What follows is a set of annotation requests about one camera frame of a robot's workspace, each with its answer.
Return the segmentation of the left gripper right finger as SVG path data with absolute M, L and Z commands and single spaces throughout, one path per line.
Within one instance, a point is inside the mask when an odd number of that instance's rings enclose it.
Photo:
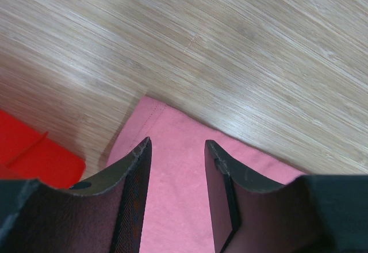
M 284 185 L 205 143 L 216 252 L 366 252 L 367 176 L 302 175 Z

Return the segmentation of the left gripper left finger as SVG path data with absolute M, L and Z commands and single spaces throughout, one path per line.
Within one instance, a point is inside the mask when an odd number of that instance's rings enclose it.
M 2 252 L 138 252 L 150 179 L 149 137 L 69 189 L 1 181 Z

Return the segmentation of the pink polo t shirt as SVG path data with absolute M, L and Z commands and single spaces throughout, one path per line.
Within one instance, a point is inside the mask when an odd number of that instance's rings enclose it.
M 107 164 L 127 155 L 146 137 L 152 143 L 152 162 L 141 252 L 214 251 L 204 161 L 207 140 L 279 183 L 301 175 L 298 169 L 150 97 L 143 97 L 135 107 Z

